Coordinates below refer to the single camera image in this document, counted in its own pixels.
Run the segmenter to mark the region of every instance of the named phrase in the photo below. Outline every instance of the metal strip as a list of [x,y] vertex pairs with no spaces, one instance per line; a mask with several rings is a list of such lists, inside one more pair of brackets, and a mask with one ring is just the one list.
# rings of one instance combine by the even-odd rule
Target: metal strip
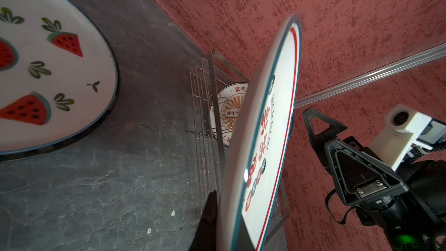
[[369,84],[373,81],[380,80],[382,78],[391,76],[393,74],[402,72],[407,69],[411,69],[413,67],[416,67],[418,65],[427,63],[429,61],[441,58],[446,56],[446,43],[441,44],[437,47],[433,47],[429,50],[426,50],[424,52],[420,52],[417,54],[414,54],[413,56],[401,59],[397,62],[393,62],[389,65],[386,65],[384,67],[378,68],[376,70],[373,70],[371,72],[365,73],[363,75],[357,76],[353,79],[350,79],[348,81],[341,82],[340,84],[337,84],[335,86],[323,89],[321,91],[318,91],[316,93],[307,95],[305,97],[296,99],[294,101],[294,109],[298,107],[302,107],[311,103],[314,103],[316,101],[335,96],[339,93],[346,92],[348,90]]
[[205,103],[203,103],[203,99],[204,99],[204,92],[203,92],[203,85],[206,85],[205,83],[203,84],[203,82],[200,81],[198,74],[199,74],[199,67],[195,67],[195,75],[197,76],[197,92],[198,92],[198,99],[200,100],[200,123],[201,123],[201,132],[198,133],[198,135],[200,136],[200,141],[201,138],[203,138],[203,161],[204,161],[204,166],[205,166],[205,170],[206,170],[206,185],[207,185],[207,190],[205,191],[206,194],[208,194],[210,192],[209,190],[209,171],[207,169],[207,156],[206,156],[206,147],[205,147],[205,136],[204,136],[204,118],[206,118],[206,114],[203,112],[203,105],[206,105]]
[[201,182],[200,182],[200,167],[199,167],[199,165],[200,165],[200,160],[201,159],[198,159],[198,145],[197,145],[197,123],[196,123],[196,120],[195,120],[195,117],[196,117],[196,113],[195,113],[195,99],[193,98],[196,94],[194,93],[194,89],[193,89],[193,85],[192,85],[192,82],[193,82],[193,74],[192,74],[192,72],[190,73],[190,90],[191,90],[191,92],[192,92],[192,109],[193,109],[193,126],[194,126],[194,128],[195,128],[195,150],[196,150],[196,152],[197,152],[197,173],[198,173],[198,196],[199,196],[199,199],[200,199],[200,211],[202,211],[203,210],[203,205],[202,205],[202,202],[201,202]]
[[[210,95],[209,95],[209,89],[208,89],[208,85],[206,83],[206,76],[205,76],[205,71],[204,71],[204,62],[203,62],[203,58],[201,59],[201,69],[202,69],[202,73],[203,73],[203,80],[204,80],[204,88],[205,88],[205,92],[206,92],[206,107],[207,107],[207,114],[210,113],[210,107],[209,107],[209,103],[210,103]],[[212,131],[209,132],[209,134],[207,135],[207,139],[205,140],[207,143],[207,153],[210,155],[210,148],[209,148],[209,138],[210,140],[210,144],[212,146],[212,157],[214,157],[214,170],[215,170],[215,182],[217,184],[217,193],[220,193],[220,185],[219,185],[219,179],[218,179],[218,173],[217,173],[217,163],[215,162],[215,155],[214,155],[214,143],[212,142]]]
[[268,243],[271,240],[272,237],[274,237],[274,235],[279,231],[280,227],[282,227],[283,224],[285,224],[285,221],[290,216],[288,197],[286,195],[285,184],[283,183],[282,176],[281,176],[281,180],[280,180],[280,190],[282,192],[282,205],[283,205],[283,209],[285,210],[285,214],[282,215],[282,217],[281,217],[282,219],[277,223],[277,225],[274,228],[271,229],[271,231],[266,236],[265,245],[266,245],[266,243]]
[[215,130],[217,131],[217,147],[219,150],[219,158],[220,158],[220,172],[221,176],[223,176],[226,157],[223,146],[222,127],[220,124],[220,106],[219,106],[219,99],[217,97],[217,83],[215,81],[215,71],[214,71],[214,55],[212,51],[207,54],[207,63],[209,66],[209,74],[210,74],[211,100],[214,103]]
[[218,60],[220,60],[221,63],[223,63],[223,65],[226,66],[226,68],[228,68],[229,70],[231,70],[232,72],[234,72],[236,75],[238,75],[242,80],[249,82],[249,79],[247,77],[245,77],[239,70],[237,70],[236,67],[234,67],[219,51],[217,50],[212,50],[211,53],[215,56],[215,58],[217,58]]

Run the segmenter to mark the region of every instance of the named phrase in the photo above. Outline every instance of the robotic arm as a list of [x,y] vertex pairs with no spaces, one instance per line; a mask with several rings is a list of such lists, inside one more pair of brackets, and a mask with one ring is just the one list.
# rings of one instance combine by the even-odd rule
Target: robotic arm
[[[337,193],[364,226],[383,228],[393,250],[446,250],[446,240],[438,242],[446,235],[446,161],[414,163],[446,149],[446,123],[398,104],[367,148],[354,137],[339,140],[347,127],[335,119],[314,109],[303,117],[311,146],[333,177],[335,190],[325,200],[329,211]],[[312,117],[329,127],[316,135]],[[337,222],[345,224],[346,217]]]

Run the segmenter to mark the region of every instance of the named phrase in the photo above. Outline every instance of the metal wire rack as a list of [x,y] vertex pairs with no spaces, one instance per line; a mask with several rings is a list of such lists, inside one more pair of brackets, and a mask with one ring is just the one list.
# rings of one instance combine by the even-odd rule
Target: metal wire rack
[[[214,66],[214,58],[233,73],[233,77],[223,70]],[[192,92],[193,125],[195,128],[195,147],[197,151],[197,173],[200,209],[203,210],[209,192],[216,190],[220,196],[221,178],[226,160],[227,148],[223,144],[223,135],[230,129],[222,129],[220,122],[215,122],[212,128],[210,114],[215,119],[225,120],[225,115],[220,114],[220,107],[228,100],[218,93],[222,88],[234,83],[234,77],[241,81],[249,82],[232,64],[219,52],[213,50],[208,53],[207,59],[202,58],[201,66],[195,67],[195,72],[190,73],[190,89]],[[278,197],[275,200],[272,211],[272,224],[266,237],[267,243],[279,230],[285,220],[289,217],[289,205],[283,181],[280,182],[282,193],[282,206],[279,205]]]

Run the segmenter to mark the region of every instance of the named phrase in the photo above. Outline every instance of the plate rim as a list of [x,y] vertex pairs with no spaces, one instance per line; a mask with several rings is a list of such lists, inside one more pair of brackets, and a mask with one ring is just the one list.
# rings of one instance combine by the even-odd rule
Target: plate rim
[[[298,17],[296,14],[292,14],[291,16],[289,16],[289,17],[287,18],[287,20],[288,20],[288,22],[287,22],[287,25],[286,25],[286,27],[285,27],[285,31],[284,31],[284,33],[282,34],[282,37],[281,37],[279,46],[278,46],[278,48],[277,48],[277,51],[276,51],[276,54],[275,54],[275,57],[274,57],[274,61],[273,61],[273,64],[272,64],[272,66],[271,66],[271,72],[270,72],[270,75],[268,76],[268,82],[267,82],[267,83],[269,84],[269,83],[271,82],[271,80],[272,80],[272,76],[274,75],[274,72],[275,72],[275,69],[276,69],[276,66],[277,66],[277,62],[278,62],[278,60],[279,60],[280,53],[282,52],[282,48],[283,48],[283,45],[284,45],[284,43],[285,43],[285,39],[286,39],[286,37],[287,37],[287,35],[288,35],[288,32],[289,32],[290,29],[291,29],[291,26],[295,23],[295,24],[297,25],[297,27],[298,27],[298,30],[299,30],[299,49],[298,49],[298,50],[299,50],[299,58],[298,58],[298,71],[297,71],[297,79],[296,79],[296,92],[295,92],[295,94],[293,95],[293,103],[292,103],[293,106],[294,106],[294,100],[295,100],[295,98],[296,98],[296,94],[297,94],[297,91],[298,91],[298,89],[297,89],[297,85],[298,85],[299,70],[300,70],[300,61],[301,61],[300,57],[301,57],[301,53],[302,53],[302,22],[301,22],[301,20],[299,19],[299,17]],[[254,148],[255,148],[255,144],[256,144],[256,140],[255,140],[255,138],[257,137],[257,135],[258,135],[258,133],[259,133],[259,123],[260,123],[260,121],[261,121],[261,117],[262,117],[263,110],[265,109],[265,105],[266,105],[267,97],[268,97],[268,86],[266,87],[266,90],[265,90],[265,92],[264,92],[264,97],[263,97],[263,99],[262,99],[262,104],[261,104],[260,112],[259,112],[258,119],[257,119],[257,125],[256,125],[256,129],[255,129],[255,131],[254,131],[254,140],[253,140],[253,142],[251,142],[251,147],[250,147],[251,149],[250,149],[250,151],[249,151],[249,153],[250,153],[249,157],[252,157],[252,155],[253,155],[253,153],[254,153]],[[288,143],[289,143],[288,135],[289,135],[289,134],[286,134],[286,135],[285,135],[286,146],[285,146],[284,157],[286,156],[286,149],[287,149],[287,147],[288,147]],[[282,171],[282,169],[283,169],[283,164],[284,164],[284,162],[285,162],[285,159],[282,159],[282,164],[280,165],[280,169],[281,169],[281,171]],[[247,167],[246,167],[246,169],[249,169],[249,168],[250,168],[251,163],[252,163],[252,159],[248,159],[248,163],[247,163]],[[237,209],[236,222],[235,222],[234,232],[233,232],[233,235],[232,235],[231,250],[236,250],[237,240],[234,240],[234,239],[235,239],[235,238],[238,238],[238,233],[239,233],[239,228],[240,228],[240,222],[241,222],[241,220],[242,220],[242,213],[241,213],[241,210],[242,210],[242,207],[243,207],[243,194],[244,194],[244,192],[245,192],[244,189],[245,189],[245,187],[246,187],[246,183],[247,183],[247,182],[243,180],[242,191],[241,191],[240,194],[239,194],[239,207],[238,207],[238,209]],[[276,188],[276,191],[273,193],[272,198],[274,198],[274,196],[277,195],[278,188],[279,188],[279,187]],[[268,217],[268,220],[267,220],[267,224],[266,224],[266,227],[267,227],[267,228],[269,227],[270,221],[271,221],[271,215]],[[264,242],[265,242],[265,239],[266,239],[266,237],[263,236],[262,244],[260,245],[259,250],[262,250],[262,249],[263,249],[263,244],[264,244]]]
[[[27,157],[36,156],[36,155],[39,155],[39,154],[43,154],[43,153],[47,153],[47,152],[51,152],[51,151],[54,151],[54,150],[56,150],[56,149],[62,148],[62,147],[64,147],[64,146],[67,146],[67,145],[69,145],[69,144],[71,144],[71,143],[73,143],[73,142],[75,142],[75,141],[78,141],[78,140],[82,139],[83,137],[87,136],[88,134],[90,134],[93,130],[89,130],[86,134],[84,134],[84,135],[78,137],[78,138],[77,138],[76,140],[74,140],[73,142],[70,142],[70,143],[68,143],[68,144],[63,144],[63,145],[59,146],[58,148],[51,148],[51,149],[48,149],[48,150],[44,150],[44,151],[42,151],[42,152],[33,153],[33,152],[35,152],[36,150],[41,150],[42,148],[47,148],[47,147],[53,146],[53,145],[55,145],[55,144],[58,144],[58,143],[61,143],[61,142],[65,142],[65,141],[71,139],[72,137],[75,137],[75,136],[77,136],[77,135],[80,135],[80,134],[84,133],[84,131],[87,131],[87,129],[89,129],[90,127],[92,127],[93,125],[95,125],[95,123],[96,123],[97,121],[99,121],[99,120],[104,116],[104,114],[106,114],[107,112],[108,112],[108,114],[107,114],[106,117],[108,117],[109,113],[111,112],[111,110],[112,110],[112,109],[114,108],[114,106],[115,106],[115,103],[116,103],[116,100],[117,100],[117,97],[118,97],[118,94],[119,94],[118,92],[119,92],[119,86],[120,86],[120,74],[119,74],[119,70],[118,70],[118,64],[116,63],[115,55],[114,55],[113,51],[111,50],[110,45],[108,44],[108,42],[107,42],[107,40],[105,39],[104,35],[103,35],[102,32],[97,28],[97,26],[93,23],[93,21],[92,21],[92,20],[91,20],[91,19],[90,19],[90,18],[89,18],[89,17],[88,17],[82,10],[81,10],[81,9],[79,9],[79,8],[78,8],[77,6],[75,6],[72,2],[70,2],[70,0],[65,0],[65,1],[66,1],[68,4],[70,4],[72,7],[74,7],[77,11],[79,11],[79,12],[81,13],[81,15],[84,16],[84,17],[85,17],[85,18],[92,24],[92,26],[93,26],[93,27],[96,29],[96,31],[99,33],[99,36],[102,38],[103,42],[104,42],[105,45],[107,46],[107,49],[108,49],[108,51],[110,52],[111,59],[113,60],[114,69],[115,69],[115,77],[116,77],[116,81],[115,81],[115,90],[114,90],[114,92],[113,92],[113,96],[112,96],[110,102],[108,103],[107,108],[104,109],[104,111],[103,111],[103,112],[102,112],[102,113],[101,113],[95,120],[93,120],[90,124],[88,124],[87,126],[85,126],[83,129],[81,129],[81,130],[79,130],[79,131],[77,131],[77,132],[75,132],[75,133],[73,133],[73,134],[71,134],[71,135],[69,135],[69,136],[66,136],[66,137],[64,137],[64,138],[61,138],[61,139],[58,139],[58,140],[55,140],[55,141],[52,141],[52,142],[48,142],[48,143],[45,143],[45,144],[41,144],[41,145],[38,145],[38,146],[35,146],[35,147],[21,148],[21,149],[8,150],[8,151],[0,151],[0,158],[1,158],[0,162],[3,161],[3,160],[12,160],[12,159],[27,158]],[[19,157],[16,157],[16,158],[14,158],[14,157],[9,157],[9,156],[11,156],[11,155],[18,155]]]

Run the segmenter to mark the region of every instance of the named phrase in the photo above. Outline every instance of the plate in rack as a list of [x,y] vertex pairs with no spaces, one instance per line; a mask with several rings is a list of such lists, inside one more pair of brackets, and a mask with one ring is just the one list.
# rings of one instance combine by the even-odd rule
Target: plate in rack
[[[231,143],[232,131],[237,121],[237,117],[242,107],[243,99],[248,90],[248,83],[236,82],[222,88],[218,92],[220,107],[220,125],[222,128],[223,144],[229,147]],[[215,130],[214,105],[210,105],[209,118],[212,134],[217,135]]]

